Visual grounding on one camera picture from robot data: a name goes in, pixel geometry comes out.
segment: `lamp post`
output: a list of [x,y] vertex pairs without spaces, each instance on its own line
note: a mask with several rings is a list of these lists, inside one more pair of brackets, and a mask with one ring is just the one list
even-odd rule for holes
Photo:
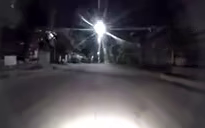
[[104,34],[106,33],[106,25],[103,23],[103,21],[98,20],[96,24],[94,25],[94,31],[97,33],[97,43],[98,43],[98,62],[100,63],[100,49],[102,46],[102,39]]

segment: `distant light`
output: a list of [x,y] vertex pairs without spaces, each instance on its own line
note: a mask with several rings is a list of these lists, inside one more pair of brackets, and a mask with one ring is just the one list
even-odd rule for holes
[[106,25],[101,20],[97,21],[97,23],[94,25],[94,30],[98,34],[98,38],[102,38],[107,31]]
[[15,5],[14,5],[14,4],[11,4],[10,7],[11,7],[11,8],[15,8]]

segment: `asphalt road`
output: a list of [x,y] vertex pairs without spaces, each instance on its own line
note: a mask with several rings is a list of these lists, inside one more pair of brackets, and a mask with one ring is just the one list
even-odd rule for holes
[[62,66],[5,79],[3,88],[12,122],[22,128],[79,128],[73,124],[91,128],[87,121],[110,118],[113,123],[121,119],[115,124],[127,120],[138,128],[205,128],[205,93],[134,68]]

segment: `curb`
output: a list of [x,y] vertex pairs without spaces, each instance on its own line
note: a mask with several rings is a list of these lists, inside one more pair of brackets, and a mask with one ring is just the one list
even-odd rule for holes
[[205,92],[205,82],[189,80],[189,79],[184,79],[184,78],[179,78],[179,77],[173,77],[173,76],[168,76],[165,74],[160,74],[159,77],[162,80],[180,84],[181,86],[184,86],[184,88],[187,88],[190,90]]

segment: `bright light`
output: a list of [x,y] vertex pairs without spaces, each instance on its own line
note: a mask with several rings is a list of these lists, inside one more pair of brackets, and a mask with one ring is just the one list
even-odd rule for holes
[[119,117],[87,116],[76,119],[63,126],[63,128],[140,128],[133,121]]
[[106,33],[106,25],[103,23],[103,21],[97,21],[97,23],[94,25],[94,30],[98,34],[98,38],[102,38],[103,35]]

